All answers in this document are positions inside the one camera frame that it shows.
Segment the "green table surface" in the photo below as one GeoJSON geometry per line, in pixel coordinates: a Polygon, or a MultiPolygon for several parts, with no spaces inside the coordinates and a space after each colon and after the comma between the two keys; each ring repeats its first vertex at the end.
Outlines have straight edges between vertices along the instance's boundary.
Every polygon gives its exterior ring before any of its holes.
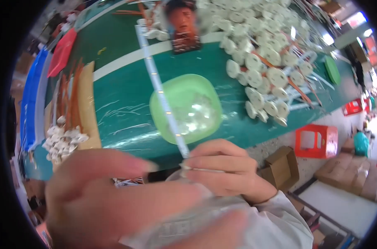
{"type": "MultiPolygon", "coordinates": [[[[137,5],[124,4],[115,10],[137,10],[137,5]]],[[[78,32],[66,72],[69,72],[72,62],[81,57],[84,63],[95,61],[97,70],[139,49],[134,28],[139,16],[112,15],[115,10],[78,32]],[[98,55],[97,52],[103,47],[106,50],[98,55]]],[[[155,39],[150,40],[150,44],[156,42],[155,39]]],[[[315,72],[329,81],[323,63],[324,56],[320,54],[316,60],[318,67],[315,72]]],[[[207,43],[200,51],[181,55],[167,51],[154,56],[162,82],[183,74],[198,74],[213,84],[221,101],[223,122],[220,128],[213,135],[189,144],[190,149],[216,138],[227,139],[248,148],[303,127],[325,115],[319,109],[293,111],[288,116],[288,127],[279,126],[272,118],[267,123],[250,119],[244,107],[247,100],[244,87],[226,73],[226,61],[230,58],[218,47],[218,43],[207,43]]],[[[340,60],[336,63],[341,73],[341,85],[336,86],[335,91],[324,85],[326,91],[318,93],[326,112],[332,112],[350,102],[358,93],[350,65],[340,60]]],[[[160,165],[160,169],[177,167],[182,159],[177,146],[161,137],[152,120],[148,106],[152,92],[153,87],[143,60],[117,69],[94,82],[94,102],[102,146],[151,159],[160,165]]],[[[46,155],[46,151],[37,147],[37,168],[51,169],[51,163],[43,160],[43,155],[46,155]]],[[[34,175],[35,178],[46,180],[51,172],[34,175]]]]}

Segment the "white sleeve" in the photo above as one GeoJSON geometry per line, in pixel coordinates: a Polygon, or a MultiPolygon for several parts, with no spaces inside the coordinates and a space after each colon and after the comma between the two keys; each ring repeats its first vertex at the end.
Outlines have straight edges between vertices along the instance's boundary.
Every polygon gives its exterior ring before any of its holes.
{"type": "Polygon", "coordinates": [[[251,245],[256,249],[311,249],[313,235],[288,198],[279,191],[252,207],[251,245]]]}

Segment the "green lid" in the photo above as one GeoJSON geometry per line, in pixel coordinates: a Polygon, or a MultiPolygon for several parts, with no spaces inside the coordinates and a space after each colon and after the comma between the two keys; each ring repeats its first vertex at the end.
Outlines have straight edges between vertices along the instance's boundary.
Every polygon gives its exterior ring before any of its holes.
{"type": "MultiPolygon", "coordinates": [[[[222,106],[211,82],[196,74],[185,74],[162,84],[179,132],[186,144],[194,143],[216,132],[222,122],[222,106]]],[[[166,113],[158,95],[150,98],[150,112],[162,137],[176,144],[175,134],[169,130],[166,113]]]]}
{"type": "Polygon", "coordinates": [[[339,74],[338,67],[335,61],[330,56],[326,56],[325,61],[326,70],[332,83],[339,85],[341,83],[341,75],[339,74]]]}

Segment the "white stripe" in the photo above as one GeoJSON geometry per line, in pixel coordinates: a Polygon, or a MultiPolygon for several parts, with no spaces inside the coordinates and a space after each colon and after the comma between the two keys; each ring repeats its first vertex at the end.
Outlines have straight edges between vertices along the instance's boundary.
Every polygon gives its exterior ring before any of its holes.
{"type": "Polygon", "coordinates": [[[91,24],[92,22],[96,21],[98,18],[100,18],[102,15],[110,12],[111,10],[115,9],[116,7],[118,6],[121,6],[122,4],[125,4],[127,2],[127,0],[123,0],[121,2],[118,2],[114,5],[111,5],[110,7],[106,8],[105,10],[103,10],[102,12],[98,13],[97,15],[93,16],[92,18],[90,18],[87,22],[85,22],[77,32],[81,31],[84,27],[86,27],[87,25],[91,24]]]}
{"type": "MultiPolygon", "coordinates": [[[[211,42],[220,42],[224,36],[224,32],[213,32],[201,37],[202,43],[211,43],[211,42]]],[[[151,55],[160,54],[172,50],[171,41],[163,41],[156,44],[153,44],[148,47],[151,55]]],[[[108,63],[107,65],[97,69],[93,73],[93,81],[100,79],[101,77],[106,76],[107,74],[114,72],[115,70],[120,69],[126,65],[129,65],[133,62],[144,59],[144,54],[141,49],[128,53],[118,59],[108,63]]]]}

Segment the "cardboard sheet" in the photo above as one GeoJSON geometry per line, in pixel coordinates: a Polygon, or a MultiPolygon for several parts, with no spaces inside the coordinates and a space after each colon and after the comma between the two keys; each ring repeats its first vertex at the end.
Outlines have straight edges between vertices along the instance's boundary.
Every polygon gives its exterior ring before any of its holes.
{"type": "Polygon", "coordinates": [[[101,148],[100,134],[97,127],[96,110],[93,97],[94,61],[87,64],[79,77],[78,105],[79,115],[83,126],[83,133],[88,134],[89,140],[78,145],[78,149],[101,148]]]}

